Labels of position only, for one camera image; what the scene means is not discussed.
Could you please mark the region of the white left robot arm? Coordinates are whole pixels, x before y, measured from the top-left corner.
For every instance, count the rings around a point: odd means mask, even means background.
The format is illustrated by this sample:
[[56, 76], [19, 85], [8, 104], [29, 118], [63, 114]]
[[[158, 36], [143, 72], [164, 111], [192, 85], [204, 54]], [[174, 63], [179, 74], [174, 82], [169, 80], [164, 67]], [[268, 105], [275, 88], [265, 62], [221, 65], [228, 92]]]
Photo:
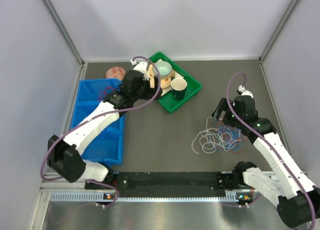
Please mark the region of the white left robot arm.
[[155, 64], [148, 58], [140, 59], [140, 62], [131, 60], [133, 69], [124, 75], [119, 87], [107, 94], [90, 115], [68, 132], [59, 137], [53, 135], [49, 139], [48, 151], [42, 163], [56, 171], [60, 178], [69, 183], [78, 180], [94, 182], [105, 189], [113, 184], [113, 174], [109, 167], [84, 160], [82, 155], [105, 128], [125, 113], [135, 110], [135, 102], [146, 100], [151, 103], [160, 98], [160, 80], [148, 75], [149, 67]]

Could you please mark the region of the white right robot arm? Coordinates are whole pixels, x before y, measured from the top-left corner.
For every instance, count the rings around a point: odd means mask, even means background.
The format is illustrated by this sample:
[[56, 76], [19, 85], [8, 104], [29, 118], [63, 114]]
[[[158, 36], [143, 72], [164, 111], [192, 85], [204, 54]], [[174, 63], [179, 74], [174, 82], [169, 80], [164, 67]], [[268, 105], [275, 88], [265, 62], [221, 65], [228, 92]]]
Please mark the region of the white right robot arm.
[[253, 94], [242, 85], [237, 93], [234, 100], [222, 98], [212, 117], [240, 130], [265, 158], [277, 180], [252, 162], [239, 162], [232, 171], [234, 184], [258, 190], [287, 227], [314, 224], [320, 217], [319, 187], [298, 167], [270, 120], [258, 116]]

